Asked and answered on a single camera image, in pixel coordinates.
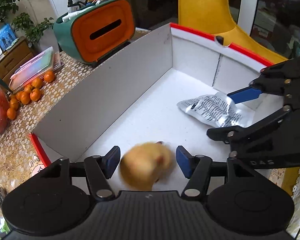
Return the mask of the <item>yellow hamster plush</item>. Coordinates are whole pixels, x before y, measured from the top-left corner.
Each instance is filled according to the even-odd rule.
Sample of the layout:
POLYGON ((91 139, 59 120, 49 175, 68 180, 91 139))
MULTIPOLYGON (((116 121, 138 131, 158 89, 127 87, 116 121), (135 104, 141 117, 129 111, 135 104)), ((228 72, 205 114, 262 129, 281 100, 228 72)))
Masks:
POLYGON ((175 164, 175 154, 163 142, 146 142, 128 150, 120 160, 119 174, 125 185, 138 191, 152 191, 166 179, 175 164))

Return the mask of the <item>silver foil packet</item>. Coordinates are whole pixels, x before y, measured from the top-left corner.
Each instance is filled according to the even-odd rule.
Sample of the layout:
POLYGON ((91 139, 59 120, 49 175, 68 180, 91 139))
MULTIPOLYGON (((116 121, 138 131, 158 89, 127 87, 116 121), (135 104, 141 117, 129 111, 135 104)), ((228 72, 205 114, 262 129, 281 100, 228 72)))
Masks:
POLYGON ((189 116, 214 128, 248 127, 253 120, 250 110, 239 108, 230 97, 221 92, 180 101, 177 107, 189 116))

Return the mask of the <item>red cardboard box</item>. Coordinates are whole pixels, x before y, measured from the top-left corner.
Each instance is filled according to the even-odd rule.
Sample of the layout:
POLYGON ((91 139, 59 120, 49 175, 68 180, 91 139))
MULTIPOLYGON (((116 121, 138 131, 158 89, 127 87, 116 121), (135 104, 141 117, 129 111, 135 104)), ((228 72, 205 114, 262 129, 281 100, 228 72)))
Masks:
POLYGON ((67 92, 34 128, 51 161, 83 161, 119 146, 162 141, 225 161, 228 145, 177 103, 247 87, 265 67, 211 36, 165 25, 132 42, 67 92))

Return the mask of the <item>gold patterned tablecloth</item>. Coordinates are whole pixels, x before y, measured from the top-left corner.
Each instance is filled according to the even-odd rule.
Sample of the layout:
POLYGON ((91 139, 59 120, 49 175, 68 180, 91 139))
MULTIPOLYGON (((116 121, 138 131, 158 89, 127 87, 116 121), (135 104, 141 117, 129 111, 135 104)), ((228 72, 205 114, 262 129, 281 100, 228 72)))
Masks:
POLYGON ((61 61, 63 68, 52 83, 43 86, 41 99, 20 107, 16 119, 0 136, 0 187, 6 191, 12 191, 38 170, 39 158, 29 134, 46 113, 93 70, 66 53, 61 53, 61 61))

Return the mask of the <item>yellow giraffe chair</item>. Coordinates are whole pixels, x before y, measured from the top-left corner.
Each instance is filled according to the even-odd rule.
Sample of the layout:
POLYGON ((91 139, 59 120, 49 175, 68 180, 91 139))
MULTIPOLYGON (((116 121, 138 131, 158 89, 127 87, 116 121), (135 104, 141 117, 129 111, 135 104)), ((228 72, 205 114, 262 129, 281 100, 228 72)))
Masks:
POLYGON ((267 63, 286 60, 284 56, 257 43, 235 23, 228 0, 178 0, 178 22, 185 27, 221 36, 226 45, 259 56, 267 63))

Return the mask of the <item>mandarin orange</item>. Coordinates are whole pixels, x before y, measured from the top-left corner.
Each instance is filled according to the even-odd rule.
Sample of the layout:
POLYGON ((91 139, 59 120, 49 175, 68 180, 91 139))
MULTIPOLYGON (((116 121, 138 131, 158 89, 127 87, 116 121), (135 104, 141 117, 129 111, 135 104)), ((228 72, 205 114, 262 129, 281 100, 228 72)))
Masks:
POLYGON ((39 88, 35 88, 32 90, 32 92, 30 93, 30 99, 33 102, 38 101, 42 96, 42 91, 39 88))
POLYGON ((21 92, 20 101, 23 105, 28 105, 31 101, 30 94, 27 92, 21 92))
POLYGON ((51 83, 55 79, 55 74, 52 70, 49 70, 44 75, 44 81, 47 83, 51 83))

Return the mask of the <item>stack of colourful folders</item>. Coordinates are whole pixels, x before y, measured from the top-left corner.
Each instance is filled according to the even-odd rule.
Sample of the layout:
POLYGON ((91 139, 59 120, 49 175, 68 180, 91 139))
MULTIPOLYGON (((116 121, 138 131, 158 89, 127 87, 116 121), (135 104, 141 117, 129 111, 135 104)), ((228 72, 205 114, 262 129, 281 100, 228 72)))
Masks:
POLYGON ((49 47, 24 63, 14 72, 10 77, 9 89, 16 93, 35 78, 42 78, 46 72, 57 71, 61 67, 60 53, 55 53, 53 47, 49 47))

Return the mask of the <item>green orange tissue box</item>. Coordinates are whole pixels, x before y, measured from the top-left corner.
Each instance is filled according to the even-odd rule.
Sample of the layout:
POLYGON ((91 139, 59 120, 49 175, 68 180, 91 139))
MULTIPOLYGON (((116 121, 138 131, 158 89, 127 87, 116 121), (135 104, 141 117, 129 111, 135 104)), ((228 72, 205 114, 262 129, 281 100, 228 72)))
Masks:
POLYGON ((127 0, 102 0, 59 17, 53 32, 66 54, 95 64, 130 41, 135 23, 127 0))

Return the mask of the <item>wooden tv cabinet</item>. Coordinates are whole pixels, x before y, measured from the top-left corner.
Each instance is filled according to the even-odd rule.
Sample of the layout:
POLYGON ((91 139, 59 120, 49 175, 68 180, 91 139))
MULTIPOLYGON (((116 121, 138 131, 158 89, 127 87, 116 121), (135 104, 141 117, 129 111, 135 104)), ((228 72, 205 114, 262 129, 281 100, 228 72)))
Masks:
POLYGON ((27 39, 21 37, 11 49, 0 56, 0 79, 8 85, 15 71, 34 56, 35 52, 29 47, 27 39))

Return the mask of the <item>blue picture card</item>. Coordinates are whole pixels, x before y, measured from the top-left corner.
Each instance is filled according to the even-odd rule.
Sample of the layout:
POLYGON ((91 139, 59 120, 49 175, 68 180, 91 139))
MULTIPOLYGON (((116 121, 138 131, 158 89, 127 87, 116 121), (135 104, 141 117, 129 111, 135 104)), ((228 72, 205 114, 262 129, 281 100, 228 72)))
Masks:
POLYGON ((9 23, 5 23, 0 28, 0 48, 5 51, 17 39, 12 27, 9 23))

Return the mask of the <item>green potted tree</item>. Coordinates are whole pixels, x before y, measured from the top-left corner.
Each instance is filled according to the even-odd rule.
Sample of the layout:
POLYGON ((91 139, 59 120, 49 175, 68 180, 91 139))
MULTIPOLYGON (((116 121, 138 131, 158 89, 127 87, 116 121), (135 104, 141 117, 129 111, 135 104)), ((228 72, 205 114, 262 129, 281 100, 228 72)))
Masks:
POLYGON ((0 0, 0 21, 10 23, 31 44, 38 44, 52 30, 55 19, 49 0, 0 0))

